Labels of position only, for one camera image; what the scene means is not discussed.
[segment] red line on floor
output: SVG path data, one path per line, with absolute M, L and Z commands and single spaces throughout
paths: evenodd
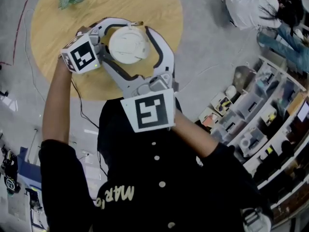
M 26 5 L 28 3 L 28 0 L 26 0 L 25 4 L 24 4 L 24 8 L 23 8 L 23 11 L 20 15 L 20 18 L 19 18 L 19 22 L 18 22 L 18 26 L 17 26 L 17 30 L 16 30 L 16 36 L 15 36 L 15 42 L 14 42 L 14 51 L 13 51 L 13 65 L 14 65 L 14 59 L 15 59 L 15 49 L 16 49 L 16 43 L 17 43 L 17 37 L 18 37 L 18 32 L 19 32 L 19 26 L 20 26 L 20 22 L 21 22 L 21 18 L 23 17 L 23 14 L 24 14 L 24 11 L 25 11 L 25 8 L 26 8 Z
M 6 65 L 9 65 L 9 66 L 12 66 L 11 64 L 8 64 L 6 62 L 0 62 L 0 64 L 6 64 Z

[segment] forearm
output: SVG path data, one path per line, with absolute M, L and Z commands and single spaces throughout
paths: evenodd
M 176 110 L 176 126 L 172 130 L 190 145 L 200 158 L 209 156 L 218 142 L 201 127 L 192 123 L 180 111 Z
M 64 143 L 69 142 L 71 77 L 72 73 L 61 57 L 58 60 L 45 104 L 43 140 L 54 139 Z

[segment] person in white shirt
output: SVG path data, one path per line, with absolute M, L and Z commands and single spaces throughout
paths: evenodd
M 258 26 L 278 28 L 282 22 L 291 28 L 303 17 L 301 0 L 222 0 L 231 23 L 240 30 Z

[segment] black shirt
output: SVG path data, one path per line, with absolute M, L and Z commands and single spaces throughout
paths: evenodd
M 147 134 L 156 141 L 136 134 L 139 141 L 118 139 L 128 155 L 136 148 L 139 154 L 109 170 L 96 205 L 74 149 L 54 140 L 42 143 L 42 197 L 51 232 L 87 232 L 91 225 L 95 232 L 243 231 L 241 209 L 262 207 L 271 216 L 267 200 L 233 148 L 219 144 L 200 167 L 172 131 Z

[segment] white t-shirt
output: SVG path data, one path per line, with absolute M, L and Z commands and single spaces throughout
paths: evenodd
M 261 8 L 272 12 L 271 5 L 278 11 L 278 0 L 225 0 L 225 3 L 235 26 L 240 30 L 257 27 L 258 25 L 270 28 L 278 28 L 281 25 L 281 21 L 278 19 L 265 20 L 261 18 L 270 17 Z

